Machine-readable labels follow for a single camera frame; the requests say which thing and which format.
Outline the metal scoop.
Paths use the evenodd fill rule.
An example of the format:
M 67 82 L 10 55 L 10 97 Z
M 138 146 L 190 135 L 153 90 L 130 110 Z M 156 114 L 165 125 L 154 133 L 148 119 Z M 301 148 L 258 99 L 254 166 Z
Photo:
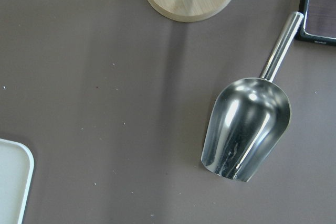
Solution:
M 260 76 L 234 81 L 216 98 L 201 154 L 208 171 L 248 182 L 284 134 L 291 105 L 274 78 L 303 19 L 289 14 Z

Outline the cream rabbit tray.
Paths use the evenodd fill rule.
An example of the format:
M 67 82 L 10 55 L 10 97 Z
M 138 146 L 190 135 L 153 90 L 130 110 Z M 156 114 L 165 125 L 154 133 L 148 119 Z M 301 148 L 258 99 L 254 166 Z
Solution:
M 34 157 L 22 143 L 1 139 L 1 223 L 22 223 Z

